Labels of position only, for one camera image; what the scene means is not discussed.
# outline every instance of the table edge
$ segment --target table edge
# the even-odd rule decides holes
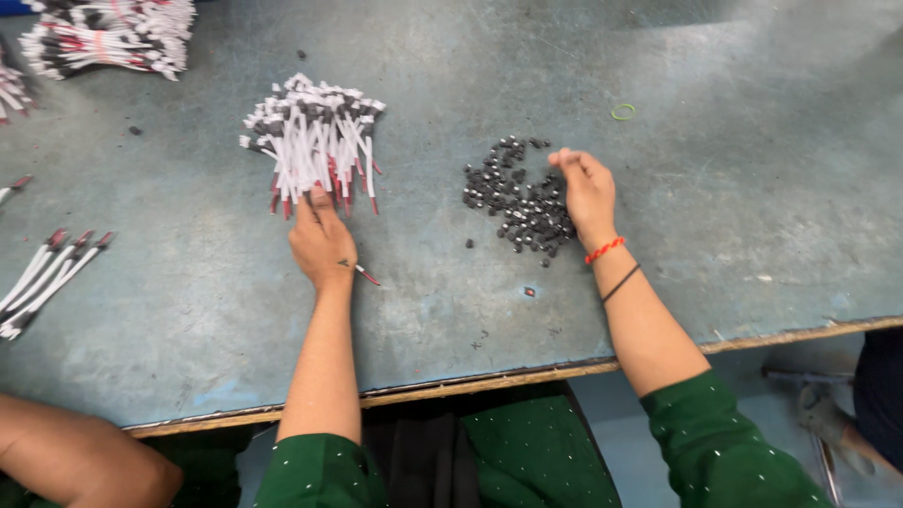
[[[750,349],[768,345],[794,343],[811,339],[819,339],[842,334],[852,334],[880,328],[903,326],[903,315],[887,315],[853,321],[834,321],[816,328],[792,329],[774,334],[753,335],[726,341],[700,344],[699,349],[705,354],[722,353],[739,349]],[[510,371],[493,372],[429,381],[399,387],[368,390],[360,393],[362,409],[385,406],[409,400],[433,399],[475,393],[484,390],[495,390],[524,384],[564,380],[587,374],[599,374],[620,370],[615,357],[592,358],[580,362],[556,363],[540,367],[521,368]],[[277,421],[282,417],[284,404],[271,404],[247,409],[218,411],[206,415],[198,415],[183,419],[172,419],[131,425],[122,429],[130,436],[144,437],[168,436],[183,432],[196,432],[214,428],[235,427],[251,423]]]

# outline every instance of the forearm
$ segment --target forearm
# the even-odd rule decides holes
[[[593,261],[605,297],[637,265],[624,247]],[[642,270],[605,303],[615,354],[639,397],[692,378],[710,368],[684,329],[668,312]]]
[[[0,469],[69,507],[169,505],[182,472],[103,419],[0,395]]]
[[[351,347],[353,274],[317,292],[276,439],[336,434],[360,444],[360,402]]]

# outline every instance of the workbench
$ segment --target workbench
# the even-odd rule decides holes
[[[899,2],[198,11],[180,82],[109,67],[35,79],[41,108],[0,127],[0,183],[34,175],[0,208],[4,292],[55,229],[117,232],[0,344],[0,390],[153,424],[136,435],[278,418],[313,291],[291,223],[268,213],[272,161],[237,138],[299,71],[388,104],[380,214],[347,221],[382,283],[359,278],[353,297],[365,406],[617,368],[581,247],[541,268],[496,238],[499,217],[461,203],[461,167],[509,134],[611,169],[619,232],[707,353],[903,324]],[[34,21],[0,20],[20,68],[15,39]],[[621,103],[633,119],[612,118]],[[538,179],[547,150],[529,150]]]

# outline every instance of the pile of black components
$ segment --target pile of black components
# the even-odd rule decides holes
[[[489,216],[502,215],[505,221],[496,231],[513,244],[516,253],[530,249],[543,251],[544,268],[558,254],[558,246],[576,230],[564,205],[563,180],[549,174],[540,182],[525,183],[526,169],[517,168],[526,155],[526,146],[544,148],[549,141],[509,136],[492,146],[482,167],[464,166],[467,184],[463,202],[472,209],[486,210]]]

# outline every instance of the hand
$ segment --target hand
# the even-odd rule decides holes
[[[611,171],[586,152],[562,148],[549,154],[567,180],[567,211],[588,253],[618,237],[615,231],[615,181]]]
[[[358,250],[348,228],[336,215],[332,199],[322,187],[311,189],[311,204],[299,199],[298,220],[288,233],[292,257],[316,290],[350,284],[358,264]]]

